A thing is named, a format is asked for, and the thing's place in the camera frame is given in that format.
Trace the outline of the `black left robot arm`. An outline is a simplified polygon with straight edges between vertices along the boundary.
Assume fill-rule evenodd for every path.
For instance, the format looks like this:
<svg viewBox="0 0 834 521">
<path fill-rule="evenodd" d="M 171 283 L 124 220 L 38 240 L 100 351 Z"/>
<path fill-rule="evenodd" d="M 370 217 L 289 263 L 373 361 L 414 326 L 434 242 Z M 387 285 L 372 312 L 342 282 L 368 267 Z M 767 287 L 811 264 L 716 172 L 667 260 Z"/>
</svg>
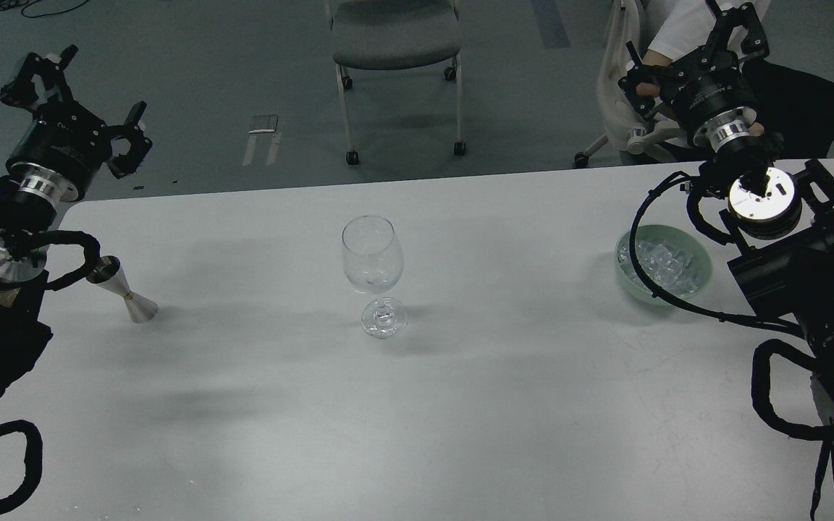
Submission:
<svg viewBox="0 0 834 521">
<path fill-rule="evenodd" d="M 119 259 L 103 256 L 93 235 L 53 227 L 59 206 L 81 201 L 99 169 L 125 178 L 152 146 L 141 128 L 145 102 L 136 103 L 125 122 L 109 125 L 74 98 L 65 70 L 77 52 L 68 46 L 56 57 L 30 53 L 0 90 L 2 103 L 32 115 L 0 176 L 0 398 L 33 369 L 52 339 L 38 318 L 47 291 L 89 281 L 122 297 L 136 323 L 159 309 L 130 289 Z M 29 500 L 42 478 L 39 429 L 25 420 L 0 423 L 0 438 L 10 434 L 25 439 L 25 475 L 0 498 L 0 515 Z"/>
</svg>

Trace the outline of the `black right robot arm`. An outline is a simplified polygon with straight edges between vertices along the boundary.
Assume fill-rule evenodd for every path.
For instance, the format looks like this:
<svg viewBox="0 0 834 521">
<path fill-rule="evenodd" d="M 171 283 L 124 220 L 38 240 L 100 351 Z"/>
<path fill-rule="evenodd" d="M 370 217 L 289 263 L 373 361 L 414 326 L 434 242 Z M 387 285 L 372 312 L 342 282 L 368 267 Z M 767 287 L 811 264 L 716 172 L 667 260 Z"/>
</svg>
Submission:
<svg viewBox="0 0 834 521">
<path fill-rule="evenodd" d="M 712 157 L 696 176 L 677 171 L 649 191 L 628 233 L 629 258 L 653 299 L 750 329 L 806 341 L 809 353 L 769 339 L 752 354 L 752 408 L 792 439 L 818 441 L 811 512 L 823 480 L 834 487 L 834 176 L 816 158 L 796 174 L 775 168 L 784 146 L 778 132 L 754 133 L 761 103 L 745 72 L 769 55 L 756 7 L 704 6 L 707 40 L 691 50 L 639 55 L 619 79 L 630 106 L 646 119 L 668 105 L 686 139 Z M 681 185 L 694 228 L 739 255 L 728 268 L 751 315 L 712 311 L 676 297 L 649 277 L 636 254 L 640 221 L 655 199 Z"/>
</svg>

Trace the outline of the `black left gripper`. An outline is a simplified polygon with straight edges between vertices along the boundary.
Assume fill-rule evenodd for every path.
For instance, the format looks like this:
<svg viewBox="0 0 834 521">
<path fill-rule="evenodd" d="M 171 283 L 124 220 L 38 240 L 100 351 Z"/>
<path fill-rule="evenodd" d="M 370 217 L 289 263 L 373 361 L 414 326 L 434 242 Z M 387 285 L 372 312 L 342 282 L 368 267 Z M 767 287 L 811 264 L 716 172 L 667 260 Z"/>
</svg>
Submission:
<svg viewBox="0 0 834 521">
<path fill-rule="evenodd" d="M 152 149 L 141 125 L 145 101 L 135 103 L 125 122 L 116 125 L 74 102 L 65 70 L 78 51 L 70 44 L 55 59 L 29 53 L 0 88 L 1 103 L 32 115 L 6 162 L 9 177 L 19 185 L 16 201 L 77 202 L 104 163 L 113 178 L 123 179 L 136 173 Z M 112 156 L 115 141 L 126 142 L 127 152 Z"/>
</svg>

